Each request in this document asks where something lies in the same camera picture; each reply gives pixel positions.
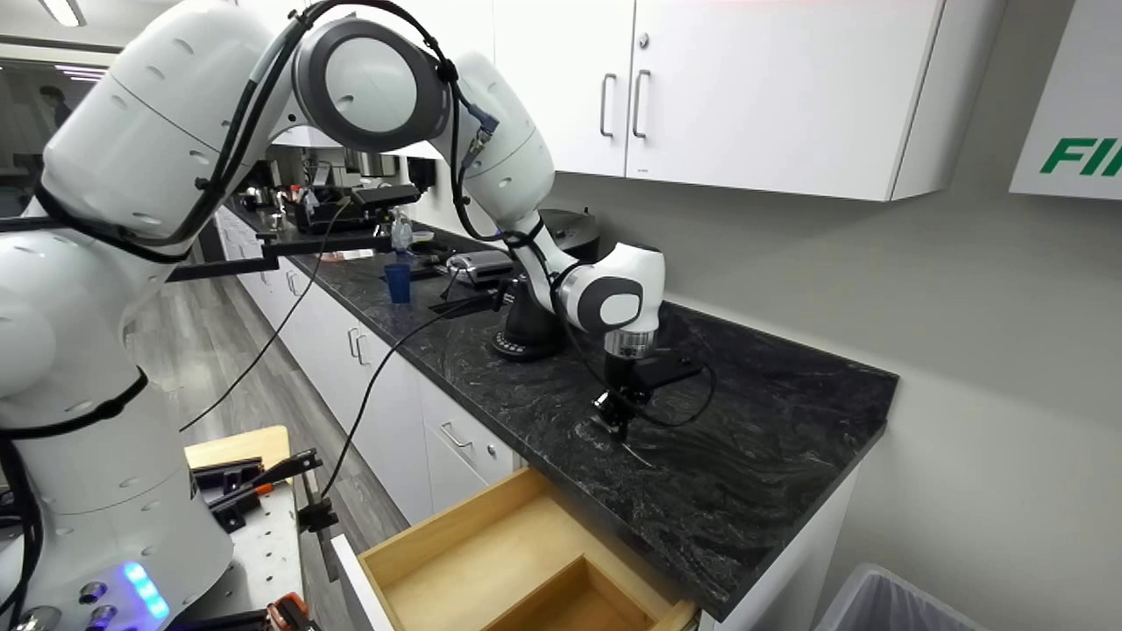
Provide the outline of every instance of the open drawer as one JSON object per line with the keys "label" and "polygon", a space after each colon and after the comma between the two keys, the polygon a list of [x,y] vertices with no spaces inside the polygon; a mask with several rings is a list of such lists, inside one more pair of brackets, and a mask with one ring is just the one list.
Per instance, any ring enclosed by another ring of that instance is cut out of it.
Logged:
{"label": "open drawer", "polygon": [[679,631],[695,605],[611,554],[522,470],[357,557],[395,631]]}

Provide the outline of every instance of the blue light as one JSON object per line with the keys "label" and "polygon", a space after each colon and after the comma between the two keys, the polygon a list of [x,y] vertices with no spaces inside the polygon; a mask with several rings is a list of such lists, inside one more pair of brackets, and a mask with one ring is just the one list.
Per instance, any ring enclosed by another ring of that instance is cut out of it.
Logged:
{"label": "blue light", "polygon": [[156,616],[156,620],[166,620],[173,609],[167,609],[166,598],[154,598],[154,604],[148,604],[148,613]]}
{"label": "blue light", "polygon": [[125,563],[125,578],[136,586],[148,582],[148,570],[140,563]]}

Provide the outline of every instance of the black granite countertop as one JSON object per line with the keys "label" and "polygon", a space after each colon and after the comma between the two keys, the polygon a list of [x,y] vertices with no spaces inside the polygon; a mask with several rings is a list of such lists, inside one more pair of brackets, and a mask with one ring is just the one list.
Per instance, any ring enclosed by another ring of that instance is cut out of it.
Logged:
{"label": "black granite countertop", "polygon": [[[416,281],[412,304],[392,304],[383,257],[294,263],[384,339],[426,321],[445,291]],[[576,436],[600,396],[592,347],[509,366],[487,350],[495,325],[499,311],[445,318],[401,353],[717,620],[882,436],[898,384],[879,368],[666,304],[660,339],[709,362],[717,389],[690,426],[635,420],[646,467]],[[655,409],[683,418],[704,392],[704,380],[660,389]]]}

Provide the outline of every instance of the floor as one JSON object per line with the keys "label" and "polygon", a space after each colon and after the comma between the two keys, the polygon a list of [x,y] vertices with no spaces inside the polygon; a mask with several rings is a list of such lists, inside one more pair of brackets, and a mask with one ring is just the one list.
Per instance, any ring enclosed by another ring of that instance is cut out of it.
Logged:
{"label": "floor", "polygon": [[[140,315],[128,339],[136,362],[167,392],[180,413],[174,424],[182,424],[223,392],[266,338],[268,325],[237,281],[191,281],[166,286],[166,295]],[[343,432],[279,342],[184,439],[206,440],[278,420],[288,424],[294,450],[314,450],[326,463],[337,459]],[[364,551],[408,524],[357,457],[343,463],[334,503],[353,551]],[[343,590],[326,582],[314,535],[300,535],[300,557],[314,620],[334,631],[361,631]]]}

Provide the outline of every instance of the white wall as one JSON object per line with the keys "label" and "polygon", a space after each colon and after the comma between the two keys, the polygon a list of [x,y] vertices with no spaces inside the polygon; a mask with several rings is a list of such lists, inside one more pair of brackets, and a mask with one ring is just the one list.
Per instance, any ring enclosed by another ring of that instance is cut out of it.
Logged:
{"label": "white wall", "polygon": [[900,376],[831,590],[877,561],[988,628],[1122,625],[1122,207],[1006,194],[1066,15],[1006,8],[945,194],[558,186],[663,245],[679,301]]}

